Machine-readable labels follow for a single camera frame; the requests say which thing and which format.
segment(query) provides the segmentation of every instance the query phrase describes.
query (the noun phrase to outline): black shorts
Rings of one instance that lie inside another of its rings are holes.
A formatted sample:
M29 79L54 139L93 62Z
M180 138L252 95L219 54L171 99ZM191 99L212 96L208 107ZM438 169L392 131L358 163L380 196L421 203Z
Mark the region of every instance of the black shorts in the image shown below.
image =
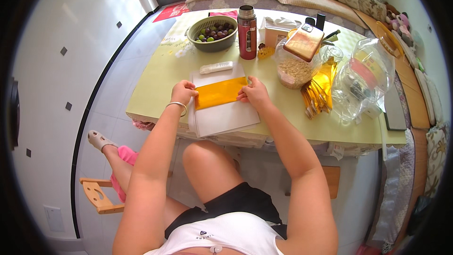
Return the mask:
M272 228L286 239L286 225L282 223L279 212L272 204L270 195L262 190L250 187L247 182L243 182L211 201L204 203L204 206L206 207L206 212L199 207L194 207L180 214L165 230L165 238L168 239L170 233L181 225L215 218L227 213L246 212L277 224L272 226Z

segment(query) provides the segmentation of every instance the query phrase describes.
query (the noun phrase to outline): black bag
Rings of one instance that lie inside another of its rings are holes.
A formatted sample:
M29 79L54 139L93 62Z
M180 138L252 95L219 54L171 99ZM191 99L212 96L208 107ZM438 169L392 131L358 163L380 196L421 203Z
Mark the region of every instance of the black bag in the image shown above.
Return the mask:
M416 233L418 227L422 223L429 205L431 204L432 198L427 196L419 196L415 202L414 209L412 210L409 223L407 224L407 234L412 236Z

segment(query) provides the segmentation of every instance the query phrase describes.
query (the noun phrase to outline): grain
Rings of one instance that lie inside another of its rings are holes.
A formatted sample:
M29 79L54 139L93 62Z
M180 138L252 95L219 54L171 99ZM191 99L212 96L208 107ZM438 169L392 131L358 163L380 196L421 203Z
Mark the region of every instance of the grain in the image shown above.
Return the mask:
M286 58L277 66L277 74L283 86L289 89L299 89L310 81L313 68L306 61Z

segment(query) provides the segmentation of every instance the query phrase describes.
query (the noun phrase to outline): red thermos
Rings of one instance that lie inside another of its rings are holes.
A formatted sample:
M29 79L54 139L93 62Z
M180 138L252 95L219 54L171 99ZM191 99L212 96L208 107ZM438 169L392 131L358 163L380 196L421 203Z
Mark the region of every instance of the red thermos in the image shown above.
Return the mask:
M243 59L256 57L256 16L253 6L242 5L237 14L239 33L239 55Z

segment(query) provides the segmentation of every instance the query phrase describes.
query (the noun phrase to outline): woman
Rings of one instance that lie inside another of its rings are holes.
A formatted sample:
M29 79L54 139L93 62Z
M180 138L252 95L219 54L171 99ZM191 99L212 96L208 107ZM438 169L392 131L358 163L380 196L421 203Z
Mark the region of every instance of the woman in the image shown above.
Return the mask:
M209 141L192 143L183 154L186 174L207 212L189 208L166 195L176 130L184 111L181 104L187 105L198 94L194 84L181 81L173 87L170 104L138 156L125 147L118 150L116 144L97 132L89 134L90 143L105 154L127 194L113 254L337 253L337 229L318 157L272 104L265 85L256 77L248 78L252 84L239 91L237 100L250 102L266 122L291 176L287 227L270 196L244 182L233 158ZM130 159L135 157L132 166Z

